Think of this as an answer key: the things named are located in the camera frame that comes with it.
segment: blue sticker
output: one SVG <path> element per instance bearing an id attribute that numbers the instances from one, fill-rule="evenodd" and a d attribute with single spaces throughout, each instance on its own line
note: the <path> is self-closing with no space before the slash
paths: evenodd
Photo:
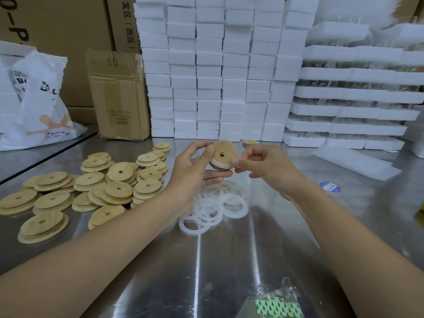
<path id="1" fill-rule="evenodd" d="M 319 185 L 326 191 L 330 191 L 334 193 L 340 192 L 340 187 L 338 187 L 336 184 L 329 183 L 329 182 L 321 182 Z"/>

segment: brown cardboard box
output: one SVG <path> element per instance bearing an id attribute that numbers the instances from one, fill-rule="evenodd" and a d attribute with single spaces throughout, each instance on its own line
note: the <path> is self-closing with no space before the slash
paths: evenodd
<path id="1" fill-rule="evenodd" d="M 100 136 L 148 138 L 150 112 L 141 55 L 88 50 L 86 59 Z"/>
<path id="2" fill-rule="evenodd" d="M 123 53 L 141 53 L 134 17 L 135 0 L 107 0 L 115 48 Z"/>
<path id="3" fill-rule="evenodd" d="M 62 100 L 93 106 L 85 51 L 112 50 L 103 0 L 0 0 L 0 40 L 67 57 Z"/>
<path id="4" fill-rule="evenodd" d="M 67 107 L 73 122 L 82 125 L 97 125 L 96 111 L 93 107 Z"/>

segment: small cardboard box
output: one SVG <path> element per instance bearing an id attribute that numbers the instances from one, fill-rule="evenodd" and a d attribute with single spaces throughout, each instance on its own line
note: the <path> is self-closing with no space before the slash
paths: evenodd
<path id="1" fill-rule="evenodd" d="M 100 136 L 148 138 L 150 113 L 141 56 L 89 49 L 86 60 Z"/>

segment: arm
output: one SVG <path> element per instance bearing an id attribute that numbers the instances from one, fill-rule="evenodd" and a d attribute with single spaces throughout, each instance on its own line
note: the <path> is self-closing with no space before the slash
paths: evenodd
<path id="1" fill-rule="evenodd" d="M 204 185 L 231 171 L 205 171 L 210 142 L 191 144 L 176 159 L 158 196 L 90 232 L 51 249 L 0 277 L 1 317 L 80 317 L 123 268 L 187 211 Z M 209 145 L 201 157 L 191 159 Z"/>
<path id="2" fill-rule="evenodd" d="M 424 273 L 309 181 L 277 146 L 252 146 L 233 165 L 293 202 L 358 317 L 422 316 Z"/>

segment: table surface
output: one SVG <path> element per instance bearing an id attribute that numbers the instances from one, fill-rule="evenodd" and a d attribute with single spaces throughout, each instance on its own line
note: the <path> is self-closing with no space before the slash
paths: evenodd
<path id="1" fill-rule="evenodd" d="M 169 142 L 166 164 L 192 140 L 154 138 Z M 403 170 L 382 182 L 310 155 L 314 149 L 281 144 L 294 164 L 316 183 L 331 182 L 341 188 L 329 193 L 405 258 L 424 269 L 424 229 L 414 215 L 424 201 L 424 160 L 408 151 L 362 153 L 389 160 Z M 108 152 L 115 162 L 135 161 L 151 151 L 144 142 L 106 140 L 94 136 L 0 186 L 0 198 L 19 191 L 31 176 L 63 170 L 81 174 L 89 154 Z M 236 174 L 231 179 L 248 192 L 249 214 L 224 221 L 205 234 L 192 237 L 175 225 L 148 245 L 94 301 L 83 317 L 235 317 L 259 283 L 275 289 L 289 277 L 301 294 L 306 317 L 354 317 L 341 286 L 304 219 L 293 204 L 269 188 L 262 179 Z M 35 245 L 18 243 L 21 224 L 30 211 L 0 217 L 0 274 L 34 256 L 86 232 L 92 212 L 68 209 L 68 227 L 51 240 Z"/>
<path id="2" fill-rule="evenodd" d="M 48 160 L 68 148 L 81 143 L 97 133 L 97 127 L 88 127 L 88 130 L 78 138 L 56 144 L 33 147 L 25 150 L 8 150 L 0 152 L 0 184 L 10 180 L 30 168 Z"/>

